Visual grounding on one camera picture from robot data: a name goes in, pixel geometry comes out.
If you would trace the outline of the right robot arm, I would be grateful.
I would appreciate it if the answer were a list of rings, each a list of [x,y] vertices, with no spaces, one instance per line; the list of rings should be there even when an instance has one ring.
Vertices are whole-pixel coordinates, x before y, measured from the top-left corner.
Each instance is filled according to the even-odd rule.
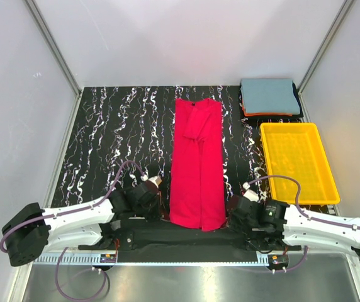
[[[234,196],[226,210],[228,227],[256,241],[258,250],[300,246],[334,250],[360,261],[360,218],[308,211],[273,199],[262,204],[244,196]]]

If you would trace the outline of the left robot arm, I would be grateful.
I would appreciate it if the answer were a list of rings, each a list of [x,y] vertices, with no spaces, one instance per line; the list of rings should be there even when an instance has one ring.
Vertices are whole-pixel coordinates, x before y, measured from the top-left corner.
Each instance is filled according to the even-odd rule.
[[[108,250],[119,243],[117,233],[123,221],[159,217],[160,183],[159,177],[151,177],[136,187],[63,208],[28,204],[2,227],[0,249],[13,267],[66,247]]]

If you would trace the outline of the red polo shirt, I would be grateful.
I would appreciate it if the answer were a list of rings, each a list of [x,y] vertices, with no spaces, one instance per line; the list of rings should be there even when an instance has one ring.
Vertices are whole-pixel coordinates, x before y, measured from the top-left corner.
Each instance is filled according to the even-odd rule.
[[[213,99],[176,100],[169,197],[170,221],[214,231],[223,226],[222,105]]]

